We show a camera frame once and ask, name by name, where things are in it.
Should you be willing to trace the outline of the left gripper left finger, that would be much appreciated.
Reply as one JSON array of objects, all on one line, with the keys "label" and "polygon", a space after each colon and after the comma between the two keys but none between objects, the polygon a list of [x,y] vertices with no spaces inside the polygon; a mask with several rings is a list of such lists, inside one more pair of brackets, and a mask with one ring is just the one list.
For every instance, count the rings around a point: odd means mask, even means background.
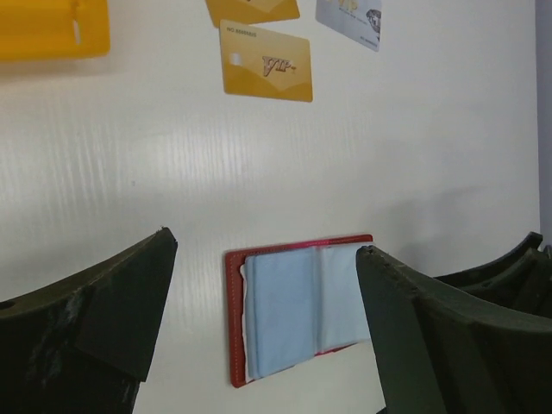
[{"label": "left gripper left finger", "polygon": [[162,228],[1,303],[3,413],[130,413],[152,364],[178,243]]}]

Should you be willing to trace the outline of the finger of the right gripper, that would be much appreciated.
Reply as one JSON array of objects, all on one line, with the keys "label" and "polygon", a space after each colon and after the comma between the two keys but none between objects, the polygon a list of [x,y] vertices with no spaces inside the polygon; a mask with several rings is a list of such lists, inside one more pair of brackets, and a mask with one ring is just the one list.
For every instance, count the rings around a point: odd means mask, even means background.
[{"label": "finger of the right gripper", "polygon": [[500,306],[551,316],[551,246],[530,232],[513,250],[484,265],[436,279]]}]

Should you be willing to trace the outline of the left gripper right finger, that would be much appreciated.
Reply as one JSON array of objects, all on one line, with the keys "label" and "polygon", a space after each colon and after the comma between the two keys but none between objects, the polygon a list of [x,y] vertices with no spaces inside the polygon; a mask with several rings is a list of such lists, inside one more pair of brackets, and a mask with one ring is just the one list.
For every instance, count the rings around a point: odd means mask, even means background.
[{"label": "left gripper right finger", "polygon": [[551,322],[374,246],[356,269],[387,413],[548,413]]}]

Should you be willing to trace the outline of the red leather card holder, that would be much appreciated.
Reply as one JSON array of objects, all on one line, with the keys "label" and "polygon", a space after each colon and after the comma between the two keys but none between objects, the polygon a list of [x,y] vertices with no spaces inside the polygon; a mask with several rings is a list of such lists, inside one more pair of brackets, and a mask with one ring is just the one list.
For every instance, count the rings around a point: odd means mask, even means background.
[{"label": "red leather card holder", "polygon": [[370,339],[356,272],[369,234],[229,250],[229,378],[241,388]]}]

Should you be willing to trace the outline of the white VIP card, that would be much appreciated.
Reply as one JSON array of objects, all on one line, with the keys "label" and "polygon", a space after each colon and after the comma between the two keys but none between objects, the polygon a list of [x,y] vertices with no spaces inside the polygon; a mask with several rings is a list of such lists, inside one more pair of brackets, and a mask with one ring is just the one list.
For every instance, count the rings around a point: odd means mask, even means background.
[{"label": "white VIP card", "polygon": [[380,50],[380,0],[318,0],[316,19],[374,52]]}]

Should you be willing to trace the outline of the gold VIP card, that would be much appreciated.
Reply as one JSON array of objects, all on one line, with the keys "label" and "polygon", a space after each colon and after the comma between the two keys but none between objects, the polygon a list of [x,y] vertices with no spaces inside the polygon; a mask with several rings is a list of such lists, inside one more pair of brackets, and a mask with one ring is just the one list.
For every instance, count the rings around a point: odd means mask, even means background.
[{"label": "gold VIP card", "polygon": [[300,17],[296,0],[206,0],[213,25],[222,20],[256,24],[294,20]]},{"label": "gold VIP card", "polygon": [[222,20],[224,91],[231,95],[313,100],[311,44],[302,37]]}]

